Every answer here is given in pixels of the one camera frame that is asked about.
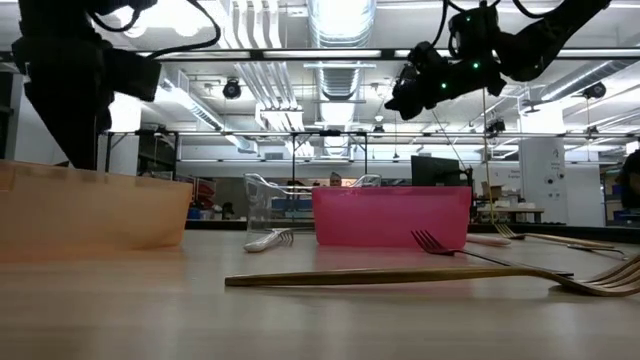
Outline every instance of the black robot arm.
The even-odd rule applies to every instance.
[[[440,101],[478,89],[487,88],[489,94],[500,95],[506,84],[500,74],[516,81],[533,80],[557,57],[567,40],[610,1],[565,0],[515,35],[500,30],[496,3],[488,6],[481,1],[480,7],[462,11],[449,21],[449,51],[458,61],[447,62],[428,42],[418,44],[408,57],[417,75],[396,82],[393,99],[385,108],[409,120],[422,108],[431,109]],[[452,45],[454,38],[457,49]]]
[[[494,49],[501,72],[516,81],[540,76],[564,44],[611,0],[565,0],[554,10],[511,35],[499,32]]]
[[[111,127],[114,91],[153,101],[161,66],[114,49],[96,33],[89,14],[157,0],[19,0],[22,37],[12,46],[25,95],[69,161],[96,168],[97,136]]]

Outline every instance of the table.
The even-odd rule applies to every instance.
[[[478,212],[490,213],[491,209],[488,208],[488,207],[478,208]],[[516,215],[518,215],[518,214],[533,214],[533,221],[535,223],[539,224],[539,223],[542,222],[542,213],[544,213],[544,209],[543,208],[526,209],[526,208],[498,208],[498,207],[495,207],[495,208],[493,208],[493,212],[495,212],[495,213],[509,213],[509,215],[511,217],[511,222],[513,222],[513,223],[517,222]]]
[[[634,359],[640,298],[560,292],[506,278],[325,289],[225,288],[226,275],[487,265],[384,249],[242,251],[243,232],[190,231],[183,251],[0,264],[3,359]],[[638,248],[621,246],[638,252]],[[588,276],[616,258],[528,239],[468,249]]]

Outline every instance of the fork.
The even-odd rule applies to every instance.
[[[278,245],[293,245],[293,231],[291,229],[272,229],[270,234],[245,244],[244,249],[250,253],[257,253]]]
[[[516,263],[516,262],[511,262],[511,261],[495,258],[495,257],[488,256],[488,255],[478,254],[478,253],[475,253],[475,252],[472,252],[472,251],[469,251],[469,250],[464,250],[464,249],[461,249],[461,250],[447,249],[444,246],[442,246],[442,244],[438,240],[436,240],[433,237],[433,235],[431,235],[431,233],[429,233],[429,231],[427,231],[427,230],[412,231],[411,235],[413,235],[413,238],[416,240],[418,245],[420,245],[422,250],[424,250],[425,252],[427,252],[429,254],[451,255],[451,256],[453,256],[453,255],[455,255],[455,253],[461,253],[461,254],[465,254],[465,255],[475,256],[477,258],[480,258],[480,259],[483,259],[483,260],[486,260],[486,261],[490,261],[492,263],[496,263],[496,264],[499,264],[499,265],[524,267],[524,268],[543,270],[543,271],[548,271],[550,273],[556,274],[558,276],[564,276],[564,277],[573,276],[573,273],[572,272],[568,272],[568,271],[551,270],[551,269],[539,268],[539,267],[526,265],[526,264],[520,264],[520,263]]]
[[[624,251],[618,250],[618,249],[611,249],[606,247],[595,247],[595,246],[584,246],[584,245],[567,245],[567,247],[569,249],[589,251],[589,252],[594,252],[594,251],[615,252],[622,256],[621,260],[629,260],[629,258],[627,257],[627,254],[625,254]]]
[[[582,239],[569,238],[569,237],[564,237],[564,236],[555,236],[555,235],[546,235],[546,234],[533,234],[533,233],[516,234],[513,231],[511,231],[511,229],[507,225],[495,224],[495,226],[496,226],[496,229],[498,229],[498,232],[500,233],[500,235],[502,235],[503,237],[505,237],[507,239],[511,239],[511,240],[524,240],[527,236],[530,236],[530,237],[535,237],[535,238],[538,238],[538,239],[543,239],[543,240],[548,240],[548,241],[553,241],[553,242],[559,242],[559,243],[567,244],[567,245],[582,245],[582,246],[590,246],[590,247],[597,247],[597,248],[607,248],[607,249],[615,248],[614,245],[603,244],[603,243],[599,243],[599,242],[595,242],[595,241],[587,241],[587,240],[582,240]]]
[[[622,297],[640,293],[640,255],[588,280],[573,280],[544,270],[522,267],[357,269],[288,274],[239,275],[226,286],[365,285],[531,276],[554,281],[585,295]]]

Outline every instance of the pink bin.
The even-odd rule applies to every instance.
[[[466,242],[469,187],[324,187],[312,199],[320,245],[420,249],[415,230],[448,249]]]

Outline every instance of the cardboard box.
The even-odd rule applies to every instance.
[[[175,246],[191,186],[0,160],[0,262]]]
[[[502,187],[504,185],[491,185],[491,198],[493,200],[499,200],[502,197]],[[489,198],[489,183],[482,182],[482,196]]]

